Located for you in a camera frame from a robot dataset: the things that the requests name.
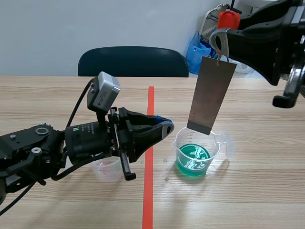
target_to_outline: chair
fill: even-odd
[[[188,77],[185,58],[170,49],[121,46],[87,51],[78,63],[78,76]]]

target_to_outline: cup handle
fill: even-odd
[[[177,147],[176,147],[176,140],[174,140],[173,141],[173,143],[172,143],[172,147],[174,148],[174,149],[176,149]]]
[[[214,134],[214,140],[219,147],[225,146],[225,155],[232,158],[235,152],[235,142],[231,141],[230,134]]]

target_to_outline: green liquid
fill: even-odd
[[[209,159],[210,154],[208,151],[197,144],[186,144],[180,147],[180,150],[187,156],[194,159]],[[196,162],[186,157],[179,157],[180,163],[178,162],[179,169],[189,176],[199,176],[206,173],[209,166],[209,162]]]

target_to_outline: red line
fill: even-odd
[[[147,114],[154,113],[154,87],[148,87]],[[153,146],[145,153],[142,229],[153,229]]]

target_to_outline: clear plastic cup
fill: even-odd
[[[177,165],[182,172],[190,176],[204,175],[224,146],[226,156],[232,157],[235,143],[230,140],[229,134],[211,132],[210,135],[204,135],[186,127],[178,132],[173,142],[177,152]]]
[[[122,165],[119,157],[108,157],[90,163],[95,175],[101,181],[116,181],[123,177]]]

